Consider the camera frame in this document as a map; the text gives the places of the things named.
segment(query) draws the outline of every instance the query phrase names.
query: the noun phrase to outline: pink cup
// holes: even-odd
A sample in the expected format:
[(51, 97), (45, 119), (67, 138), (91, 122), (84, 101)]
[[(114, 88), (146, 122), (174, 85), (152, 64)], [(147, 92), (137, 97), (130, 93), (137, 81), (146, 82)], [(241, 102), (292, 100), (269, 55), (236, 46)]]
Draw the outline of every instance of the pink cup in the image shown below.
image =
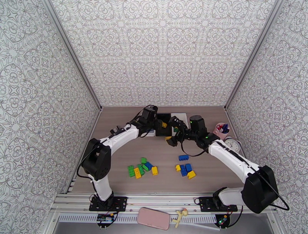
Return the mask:
[(228, 126), (228, 132), (227, 132), (227, 133), (219, 132), (219, 130), (217, 129), (217, 126), (219, 126), (219, 125), (221, 125), (221, 124), (224, 125), (224, 124), (226, 124), (226, 123), (218, 123), (218, 124), (216, 124), (216, 127), (215, 127), (213, 133), (214, 133), (216, 136), (218, 136), (221, 140), (224, 140), (224, 139), (226, 138), (226, 136), (229, 134), (230, 128), (229, 128), (229, 126)]

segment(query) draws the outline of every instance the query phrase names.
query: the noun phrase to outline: toy brick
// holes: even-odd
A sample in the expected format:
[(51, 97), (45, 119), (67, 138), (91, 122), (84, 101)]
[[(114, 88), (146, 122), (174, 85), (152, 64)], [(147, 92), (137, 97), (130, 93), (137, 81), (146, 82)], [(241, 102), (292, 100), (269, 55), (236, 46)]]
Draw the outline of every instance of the toy brick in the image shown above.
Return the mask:
[(186, 171), (185, 166), (184, 165), (180, 165), (180, 167), (181, 167), (181, 174), (182, 174), (182, 176), (187, 176), (187, 171)]
[(190, 172), (190, 171), (193, 170), (193, 169), (191, 168), (190, 163), (185, 164), (185, 168), (186, 168), (186, 171), (187, 171), (187, 172)]
[(142, 168), (143, 168), (145, 171), (149, 171), (149, 169), (147, 168), (146, 165), (142, 165)]
[(155, 175), (158, 175), (158, 170), (157, 170), (157, 167), (152, 167), (152, 174), (155, 176)]
[(188, 160), (189, 159), (189, 156), (188, 155), (180, 155), (179, 156), (179, 160), (180, 161), (184, 161), (184, 160)]
[(190, 171), (190, 172), (188, 172), (188, 174), (187, 174), (187, 177), (188, 177), (188, 179), (192, 179), (192, 178), (194, 178), (196, 176), (196, 173), (192, 170), (192, 171)]
[(141, 164), (145, 164), (147, 162), (146, 158), (141, 158)]
[(139, 168), (138, 168), (138, 167), (134, 168), (134, 172), (135, 172), (135, 177), (136, 177), (136, 179), (141, 178), (141, 174), (140, 174), (140, 171), (139, 171)]
[(153, 165), (150, 162), (146, 162), (145, 165), (149, 170), (151, 170), (153, 167)]
[(180, 170), (181, 170), (180, 165), (176, 165), (176, 171), (180, 171)]
[(133, 166), (133, 165), (130, 165), (130, 166), (128, 166), (127, 168), (128, 168), (129, 177), (135, 176), (134, 166)]
[(139, 168), (139, 171), (140, 171), (140, 175), (144, 175), (144, 170), (142, 168), (142, 165), (141, 164), (138, 164), (137, 167)]

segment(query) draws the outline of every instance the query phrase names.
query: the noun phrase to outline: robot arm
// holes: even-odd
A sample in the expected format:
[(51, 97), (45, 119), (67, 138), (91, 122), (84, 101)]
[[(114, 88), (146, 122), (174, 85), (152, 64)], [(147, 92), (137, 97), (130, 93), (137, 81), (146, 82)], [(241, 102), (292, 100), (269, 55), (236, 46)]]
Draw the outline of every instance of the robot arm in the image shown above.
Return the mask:
[(125, 127), (112, 129), (111, 135), (100, 140), (91, 139), (85, 150), (82, 167), (91, 178), (96, 195), (102, 202), (110, 203), (112, 190), (109, 186), (108, 172), (111, 156), (129, 141), (144, 137), (151, 129), (158, 130), (162, 121), (157, 119), (157, 106), (143, 108)]
[[(177, 117), (172, 117), (169, 124), (179, 131), (173, 137), (168, 137), (167, 143), (177, 146), (185, 139), (194, 140), (203, 152), (208, 152), (229, 167), (244, 183), (244, 187), (236, 189), (223, 188), (216, 197), (217, 206), (246, 205), (255, 213), (260, 213), (278, 196), (260, 179), (261, 174), (277, 191), (273, 171), (267, 167), (259, 167), (243, 156), (230, 149), (218, 136), (208, 133), (204, 119), (195, 115), (190, 117), (191, 129)], [(157, 119), (157, 107), (148, 106), (141, 115), (135, 116), (125, 127), (111, 130), (109, 137), (100, 140), (92, 139), (88, 143), (82, 167), (92, 179), (94, 189), (99, 199), (109, 207), (112, 203), (113, 192), (108, 182), (108, 172), (111, 166), (111, 155), (127, 142), (137, 137), (144, 137), (151, 129), (158, 130), (162, 121)]]

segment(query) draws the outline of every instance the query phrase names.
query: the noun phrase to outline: yellow lego brick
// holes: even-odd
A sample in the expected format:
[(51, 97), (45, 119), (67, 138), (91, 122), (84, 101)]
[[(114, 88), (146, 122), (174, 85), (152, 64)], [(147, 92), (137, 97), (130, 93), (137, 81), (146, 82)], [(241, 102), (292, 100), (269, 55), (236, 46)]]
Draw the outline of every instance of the yellow lego brick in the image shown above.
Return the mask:
[(192, 170), (192, 171), (190, 171), (190, 172), (188, 172), (188, 174), (187, 174), (187, 177), (188, 177), (188, 179), (192, 179), (192, 178), (194, 178), (196, 176), (196, 173)]
[(158, 175), (158, 170), (157, 170), (157, 167), (152, 167), (152, 174), (155, 176), (155, 175)]
[(180, 165), (176, 165), (176, 171), (181, 171)]
[(135, 172), (135, 177), (136, 177), (136, 179), (141, 178), (141, 174), (140, 174), (140, 171), (139, 171), (139, 168), (138, 168), (138, 167), (134, 168), (134, 172)]

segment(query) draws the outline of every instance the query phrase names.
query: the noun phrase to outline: white clock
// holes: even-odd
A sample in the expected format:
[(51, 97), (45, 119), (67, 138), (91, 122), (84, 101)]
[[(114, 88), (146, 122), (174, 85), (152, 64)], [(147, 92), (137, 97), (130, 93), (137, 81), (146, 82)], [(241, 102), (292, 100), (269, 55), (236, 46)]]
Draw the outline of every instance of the white clock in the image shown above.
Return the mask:
[(226, 137), (224, 142), (228, 147), (237, 153), (241, 150), (241, 142), (233, 139), (232, 137)]

